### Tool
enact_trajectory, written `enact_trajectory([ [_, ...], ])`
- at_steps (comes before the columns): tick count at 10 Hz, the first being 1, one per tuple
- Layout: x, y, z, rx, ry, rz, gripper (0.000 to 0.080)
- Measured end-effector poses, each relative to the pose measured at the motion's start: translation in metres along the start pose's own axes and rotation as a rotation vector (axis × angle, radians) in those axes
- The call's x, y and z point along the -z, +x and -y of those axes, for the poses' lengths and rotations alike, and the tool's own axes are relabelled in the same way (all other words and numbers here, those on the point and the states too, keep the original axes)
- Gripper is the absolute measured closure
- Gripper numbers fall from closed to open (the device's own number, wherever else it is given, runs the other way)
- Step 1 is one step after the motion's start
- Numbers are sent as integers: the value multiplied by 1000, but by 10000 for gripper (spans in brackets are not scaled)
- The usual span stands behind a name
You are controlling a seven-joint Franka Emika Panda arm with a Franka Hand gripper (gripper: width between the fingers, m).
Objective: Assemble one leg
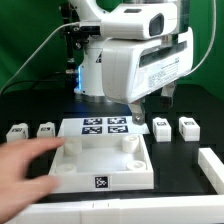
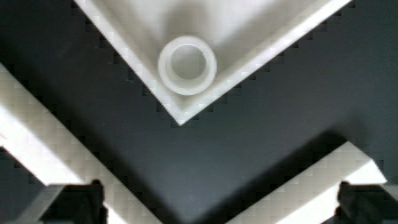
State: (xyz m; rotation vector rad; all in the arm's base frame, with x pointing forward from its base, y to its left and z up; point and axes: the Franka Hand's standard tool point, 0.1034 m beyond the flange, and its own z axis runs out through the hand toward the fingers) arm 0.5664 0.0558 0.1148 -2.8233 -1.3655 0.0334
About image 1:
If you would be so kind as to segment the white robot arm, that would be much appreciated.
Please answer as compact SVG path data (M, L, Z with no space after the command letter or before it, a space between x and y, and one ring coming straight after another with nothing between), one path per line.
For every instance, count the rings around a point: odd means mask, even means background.
M75 43L84 47L77 94L128 105L139 125L145 96L160 89L172 102L175 81L193 64L190 0L122 0L110 12L96 0L68 1L79 16Z

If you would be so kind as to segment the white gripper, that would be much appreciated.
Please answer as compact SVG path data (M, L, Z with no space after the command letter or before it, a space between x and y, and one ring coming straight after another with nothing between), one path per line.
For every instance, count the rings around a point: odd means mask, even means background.
M185 76L193 65L193 32L179 34L177 42L108 40L102 51L102 86L105 96L114 102L130 104L160 88L160 102L173 105L178 78ZM141 101L129 105L132 122L145 123Z

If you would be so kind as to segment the blurred human hand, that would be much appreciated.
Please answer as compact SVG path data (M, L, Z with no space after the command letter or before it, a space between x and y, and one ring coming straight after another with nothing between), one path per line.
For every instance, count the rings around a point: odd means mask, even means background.
M33 159L63 144L63 138L35 138L0 145L0 224L49 195L59 185L56 177L27 179L26 173Z

